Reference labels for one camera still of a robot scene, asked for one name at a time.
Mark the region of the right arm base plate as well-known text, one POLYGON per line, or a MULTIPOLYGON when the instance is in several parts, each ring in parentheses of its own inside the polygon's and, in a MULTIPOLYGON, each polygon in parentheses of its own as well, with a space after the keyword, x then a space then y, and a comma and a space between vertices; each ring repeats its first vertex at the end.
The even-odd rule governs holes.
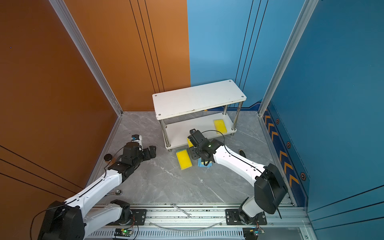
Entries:
POLYGON ((267 225, 267 218, 265 212, 261 212, 254 217, 249 217, 244 212, 239 212, 238 209, 226 209, 226 223, 229 226, 234 225, 267 225))

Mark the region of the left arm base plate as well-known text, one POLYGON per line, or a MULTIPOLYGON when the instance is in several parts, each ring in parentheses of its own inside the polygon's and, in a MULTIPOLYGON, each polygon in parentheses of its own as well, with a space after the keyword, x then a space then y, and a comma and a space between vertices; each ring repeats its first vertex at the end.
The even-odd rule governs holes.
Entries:
POLYGON ((127 221, 118 220, 109 223, 108 226, 143 226, 146 222, 147 209, 133 209, 127 221))

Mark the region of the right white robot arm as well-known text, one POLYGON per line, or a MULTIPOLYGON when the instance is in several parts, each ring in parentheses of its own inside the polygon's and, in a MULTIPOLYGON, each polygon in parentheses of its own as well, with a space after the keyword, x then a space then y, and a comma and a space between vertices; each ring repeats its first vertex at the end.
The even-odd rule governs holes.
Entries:
POLYGON ((274 164, 265 166, 255 163, 230 150, 224 142, 208 140, 199 130, 190 130, 188 140, 192 143, 193 154, 207 163, 222 165, 254 187, 254 196, 243 201, 238 208, 239 218, 245 225, 256 221, 260 213, 279 212, 279 205, 288 193, 283 176, 274 164))

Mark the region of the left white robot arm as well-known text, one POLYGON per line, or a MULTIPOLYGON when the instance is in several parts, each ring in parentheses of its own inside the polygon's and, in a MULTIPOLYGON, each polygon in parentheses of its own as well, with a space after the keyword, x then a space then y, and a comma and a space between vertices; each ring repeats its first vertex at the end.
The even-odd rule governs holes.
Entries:
POLYGON ((133 226, 131 205, 113 200, 106 207, 92 208, 111 190, 122 184, 144 161, 156 157, 155 146, 143 148, 135 135, 123 147, 123 153, 96 181, 64 202, 55 201, 44 211, 39 240, 83 240, 110 223, 133 226))

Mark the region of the yellow sponge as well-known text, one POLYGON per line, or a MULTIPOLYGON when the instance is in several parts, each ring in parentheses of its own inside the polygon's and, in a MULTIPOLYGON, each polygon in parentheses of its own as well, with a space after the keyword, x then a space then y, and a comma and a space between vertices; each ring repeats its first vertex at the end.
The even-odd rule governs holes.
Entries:
POLYGON ((214 126, 215 130, 219 133, 226 134, 228 132, 225 121, 223 119, 214 120, 214 126))
POLYGON ((178 151, 176 156, 181 170, 185 170, 193 166, 187 149, 178 151))
POLYGON ((190 141, 190 139, 187 139, 187 141, 188 141, 188 146, 189 146, 189 148, 191 148, 191 147, 194 146, 194 145, 192 144, 192 142, 190 141))

